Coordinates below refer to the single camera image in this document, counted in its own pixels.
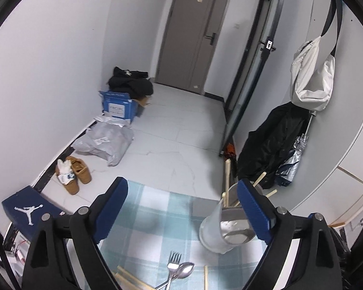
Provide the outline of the white shoulder bag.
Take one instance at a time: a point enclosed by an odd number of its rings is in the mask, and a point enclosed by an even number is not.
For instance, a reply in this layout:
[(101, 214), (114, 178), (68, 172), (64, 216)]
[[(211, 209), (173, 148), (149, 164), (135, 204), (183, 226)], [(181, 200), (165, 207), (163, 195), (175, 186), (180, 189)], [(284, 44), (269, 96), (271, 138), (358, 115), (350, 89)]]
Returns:
[(316, 67), (320, 51), (319, 36), (305, 42), (294, 54), (290, 68), (290, 100), (309, 111), (323, 111), (331, 100), (334, 85), (335, 57), (329, 54)]

